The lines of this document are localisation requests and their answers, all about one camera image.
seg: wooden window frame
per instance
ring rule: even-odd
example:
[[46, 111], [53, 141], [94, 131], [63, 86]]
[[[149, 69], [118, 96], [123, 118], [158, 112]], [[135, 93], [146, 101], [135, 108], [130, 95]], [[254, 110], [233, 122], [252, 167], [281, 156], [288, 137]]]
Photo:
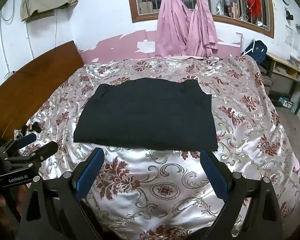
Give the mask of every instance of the wooden window frame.
[[[159, 13], [139, 15], [137, 0], [129, 0], [129, 3], [130, 3], [130, 10], [131, 10], [131, 18], [133, 23], [158, 19]], [[212, 18], [215, 22], [222, 22], [222, 23], [228, 23], [228, 24], [240, 26], [249, 30], [253, 30], [255, 32], [262, 33], [273, 39], [274, 38], [274, 14], [273, 14], [272, 0], [268, 0], [268, 5], [269, 5], [269, 17], [270, 17], [269, 20], [270, 30], [266, 30], [252, 23], [244, 22], [227, 16], [212, 15]]]

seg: white wall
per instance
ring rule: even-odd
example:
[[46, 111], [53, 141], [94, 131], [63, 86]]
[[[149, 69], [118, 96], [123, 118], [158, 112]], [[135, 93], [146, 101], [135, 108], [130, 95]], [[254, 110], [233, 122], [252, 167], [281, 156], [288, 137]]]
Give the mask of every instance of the white wall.
[[[285, 19], [284, 7], [286, 5], [282, 0], [273, 0], [273, 3], [274, 39], [242, 27], [224, 23], [216, 22], [216, 28], [227, 30], [229, 33], [243, 33], [244, 48], [250, 44], [252, 38], [255, 38], [262, 40], [267, 45], [268, 51], [278, 56], [287, 57], [289, 54], [299, 56], [300, 42], [299, 51], [295, 51], [284, 42], [285, 25], [289, 25]], [[15, 15], [10, 25], [2, 21], [3, 42], [11, 70], [17, 70], [32, 60], [25, 23], [20, 21], [20, 4], [21, 0], [16, 0]], [[294, 15], [294, 21], [291, 21], [290, 27], [296, 31], [295, 24], [300, 25], [300, 8], [294, 0], [290, 0], [290, 5], [287, 8]], [[5, 18], [9, 18], [12, 12], [12, 0], [7, 2], [2, 12]], [[35, 57], [54, 48], [55, 20], [56, 18], [53, 16], [28, 24], [29, 37]], [[78, 49], [92, 49], [101, 40], [138, 30], [156, 30], [156, 25], [156, 20], [132, 23], [129, 0], [79, 0], [74, 8], [58, 10], [57, 46], [73, 39]], [[3, 54], [0, 49], [0, 84], [3, 81], [2, 74], [6, 72]], [[282, 85], [287, 86], [286, 82], [289, 81], [282, 79]]]

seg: gray floor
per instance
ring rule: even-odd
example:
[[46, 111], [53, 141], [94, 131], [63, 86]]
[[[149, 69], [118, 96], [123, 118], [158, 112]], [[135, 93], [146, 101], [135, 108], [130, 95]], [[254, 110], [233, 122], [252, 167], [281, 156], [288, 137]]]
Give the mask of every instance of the gray floor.
[[[300, 163], [300, 120], [287, 108], [277, 108], [283, 127], [288, 135], [294, 154]], [[300, 204], [294, 212], [284, 221], [283, 235], [288, 238], [300, 224]]]

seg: desk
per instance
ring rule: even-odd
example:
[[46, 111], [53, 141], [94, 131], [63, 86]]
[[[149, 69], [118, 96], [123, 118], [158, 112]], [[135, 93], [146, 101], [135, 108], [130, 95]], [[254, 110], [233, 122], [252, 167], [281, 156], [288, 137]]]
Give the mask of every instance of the desk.
[[[293, 85], [291, 87], [291, 92], [290, 92], [291, 94], [293, 93], [296, 84], [300, 83], [300, 80], [297, 79], [297, 74], [300, 75], [300, 69], [298, 69], [297, 67], [292, 65], [290, 62], [288, 62], [287, 59], [278, 57], [274, 54], [271, 54], [271, 53], [267, 52], [266, 59], [261, 64], [261, 66], [264, 67], [267, 70], [267, 76], [269, 78], [271, 78], [272, 74], [276, 74], [276, 75], [280, 75], [282, 77], [289, 78], [289, 79], [293, 80]], [[275, 66], [284, 67], [287, 70], [288, 73], [285, 74], [285, 73], [281, 73], [281, 72], [277, 71], [275, 69]], [[297, 109], [295, 111], [295, 114], [298, 113], [299, 109], [300, 109], [300, 101], [299, 101], [299, 104], [298, 104]]]

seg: window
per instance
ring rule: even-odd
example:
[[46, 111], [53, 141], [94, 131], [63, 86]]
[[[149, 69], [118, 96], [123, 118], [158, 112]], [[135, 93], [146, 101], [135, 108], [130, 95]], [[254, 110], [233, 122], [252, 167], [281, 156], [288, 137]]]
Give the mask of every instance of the window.
[[[132, 21], [146, 21], [158, 18], [161, 0], [129, 0]], [[196, 0], [182, 0], [193, 10]], [[248, 28], [269, 37], [274, 36], [274, 16], [272, 0], [260, 0], [261, 15], [250, 17], [247, 0], [207, 0], [213, 19]]]

